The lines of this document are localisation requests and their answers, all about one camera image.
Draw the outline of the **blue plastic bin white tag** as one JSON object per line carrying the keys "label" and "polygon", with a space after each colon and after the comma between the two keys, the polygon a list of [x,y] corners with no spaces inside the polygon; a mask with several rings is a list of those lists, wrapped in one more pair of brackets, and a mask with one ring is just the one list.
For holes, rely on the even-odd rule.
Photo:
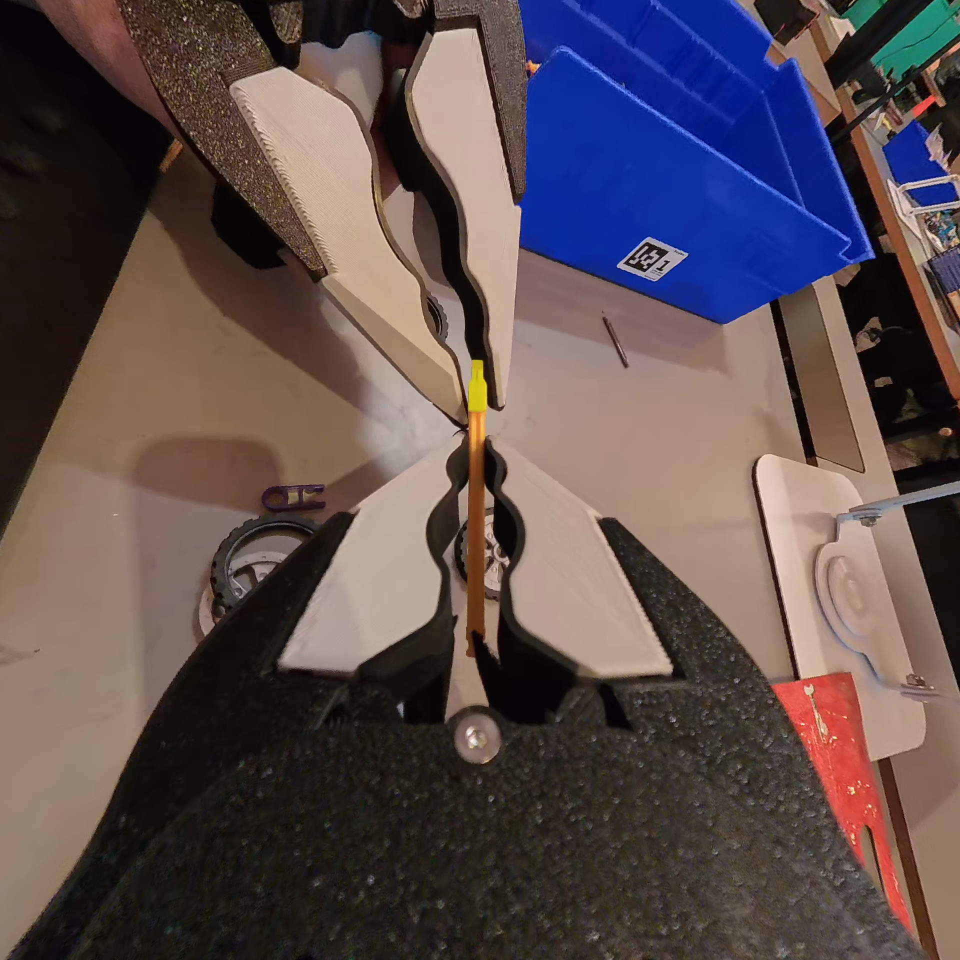
{"label": "blue plastic bin white tag", "polygon": [[800,67],[738,2],[520,12],[524,249],[719,325],[873,258]]}

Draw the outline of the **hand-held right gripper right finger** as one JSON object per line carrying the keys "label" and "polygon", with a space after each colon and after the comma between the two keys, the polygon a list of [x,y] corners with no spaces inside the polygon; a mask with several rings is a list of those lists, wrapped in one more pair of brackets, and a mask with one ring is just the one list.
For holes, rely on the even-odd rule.
{"label": "hand-held right gripper right finger", "polygon": [[502,566],[501,664],[588,682],[671,676],[601,514],[498,438],[486,443],[486,485]]}

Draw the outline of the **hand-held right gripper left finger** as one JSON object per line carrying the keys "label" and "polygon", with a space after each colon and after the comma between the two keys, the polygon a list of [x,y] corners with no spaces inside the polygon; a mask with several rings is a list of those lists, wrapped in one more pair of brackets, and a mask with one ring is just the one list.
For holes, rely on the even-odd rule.
{"label": "hand-held right gripper left finger", "polygon": [[461,490],[455,434],[361,501],[278,667],[392,694],[444,689],[454,653],[446,553],[462,525]]}

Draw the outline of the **purple plastic connector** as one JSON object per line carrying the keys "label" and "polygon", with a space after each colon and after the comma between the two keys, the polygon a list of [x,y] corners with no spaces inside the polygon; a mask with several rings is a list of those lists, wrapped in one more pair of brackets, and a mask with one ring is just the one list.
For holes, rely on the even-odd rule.
{"label": "purple plastic connector", "polygon": [[272,514],[313,513],[327,507],[324,484],[269,486],[260,499],[263,508]]}

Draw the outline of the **grey toy wheel black tire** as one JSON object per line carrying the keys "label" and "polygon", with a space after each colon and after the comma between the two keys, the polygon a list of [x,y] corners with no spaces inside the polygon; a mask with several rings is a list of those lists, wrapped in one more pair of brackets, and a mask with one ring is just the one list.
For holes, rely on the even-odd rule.
{"label": "grey toy wheel black tire", "polygon": [[[487,507],[485,515],[484,592],[487,601],[500,601],[502,584],[510,565],[510,558],[495,535],[495,508]],[[464,522],[459,530],[453,549],[453,559],[462,582],[469,577],[469,523]]]}

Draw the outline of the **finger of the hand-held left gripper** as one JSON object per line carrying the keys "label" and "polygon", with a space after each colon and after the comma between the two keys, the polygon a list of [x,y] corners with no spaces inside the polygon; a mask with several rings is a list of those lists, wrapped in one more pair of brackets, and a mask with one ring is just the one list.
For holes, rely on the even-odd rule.
{"label": "finger of the hand-held left gripper", "polygon": [[441,270],[463,314],[469,357],[481,361],[487,402],[502,410],[512,357],[522,210],[515,203],[481,35],[428,32],[397,72],[389,151],[405,189],[423,195]]}
{"label": "finger of the hand-held left gripper", "polygon": [[460,366],[383,216],[376,152],[354,105],[283,67],[229,92],[319,254],[327,296],[415,390],[465,424]]}

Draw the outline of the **white document stand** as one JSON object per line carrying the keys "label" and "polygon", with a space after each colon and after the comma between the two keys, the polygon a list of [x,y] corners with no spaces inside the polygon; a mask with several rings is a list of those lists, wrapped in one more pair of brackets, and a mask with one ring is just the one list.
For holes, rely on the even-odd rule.
{"label": "white document stand", "polygon": [[774,454],[753,482],[798,678],[848,674],[873,761],[920,748],[940,692],[913,669],[872,528],[844,475]]}

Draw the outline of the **orange plastic rod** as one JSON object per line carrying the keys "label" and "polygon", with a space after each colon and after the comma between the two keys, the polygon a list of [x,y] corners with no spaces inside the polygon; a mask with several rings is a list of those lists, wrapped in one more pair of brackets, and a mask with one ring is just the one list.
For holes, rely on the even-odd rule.
{"label": "orange plastic rod", "polygon": [[484,640],[486,570],[486,400],[473,395],[467,403],[468,478],[466,518],[466,655],[474,660]]}

